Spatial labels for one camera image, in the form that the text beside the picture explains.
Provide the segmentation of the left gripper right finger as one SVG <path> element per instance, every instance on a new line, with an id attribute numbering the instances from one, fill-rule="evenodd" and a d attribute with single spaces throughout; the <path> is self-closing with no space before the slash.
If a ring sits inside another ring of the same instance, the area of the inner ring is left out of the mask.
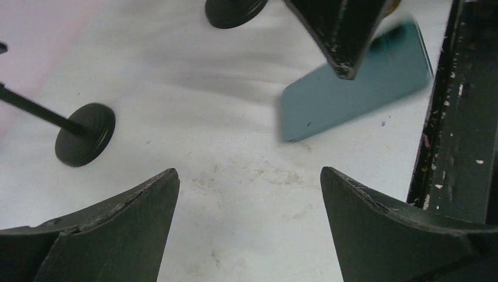
<path id="1" fill-rule="evenodd" d="M 344 281 L 497 280 L 496 227 L 420 209 L 332 167 L 320 181 Z"/>

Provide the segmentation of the brown base phone stand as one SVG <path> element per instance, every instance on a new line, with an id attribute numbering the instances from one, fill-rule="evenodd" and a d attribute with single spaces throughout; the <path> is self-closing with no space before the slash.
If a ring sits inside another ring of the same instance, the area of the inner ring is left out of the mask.
<path id="1" fill-rule="evenodd" d="M 387 16 L 392 14 L 398 8 L 400 3 L 401 3 L 401 0 L 391 0 L 389 2 L 389 5 L 386 8 L 386 11 L 385 11 L 383 17 L 386 18 Z"/>

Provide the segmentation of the black front mounting rail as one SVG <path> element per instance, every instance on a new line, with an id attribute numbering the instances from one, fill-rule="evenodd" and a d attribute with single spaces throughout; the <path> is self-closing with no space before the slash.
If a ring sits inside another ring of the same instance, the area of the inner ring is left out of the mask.
<path id="1" fill-rule="evenodd" d="M 497 2 L 454 1 L 407 201 L 497 224 Z"/>

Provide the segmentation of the teal blue phone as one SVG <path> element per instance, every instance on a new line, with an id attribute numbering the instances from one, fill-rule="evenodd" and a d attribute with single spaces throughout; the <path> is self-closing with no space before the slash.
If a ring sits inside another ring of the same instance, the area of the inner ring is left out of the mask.
<path id="1" fill-rule="evenodd" d="M 298 142 L 426 88 L 433 70 L 418 23 L 406 18 L 371 43 L 354 80 L 324 64 L 281 96 L 281 138 Z"/>

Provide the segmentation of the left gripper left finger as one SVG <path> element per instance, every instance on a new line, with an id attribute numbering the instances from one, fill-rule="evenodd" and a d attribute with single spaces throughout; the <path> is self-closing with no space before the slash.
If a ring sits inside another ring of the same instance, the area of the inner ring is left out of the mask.
<path id="1" fill-rule="evenodd" d="M 179 190 L 167 169 L 39 226 L 1 230 L 1 280 L 156 281 Z"/>

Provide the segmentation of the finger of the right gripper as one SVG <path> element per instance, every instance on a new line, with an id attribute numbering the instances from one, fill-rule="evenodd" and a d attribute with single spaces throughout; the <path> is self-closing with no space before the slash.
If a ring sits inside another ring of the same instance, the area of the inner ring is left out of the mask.
<path id="1" fill-rule="evenodd" d="M 389 9 L 388 0 L 294 0 L 287 7 L 305 26 L 341 79 L 353 80 Z"/>

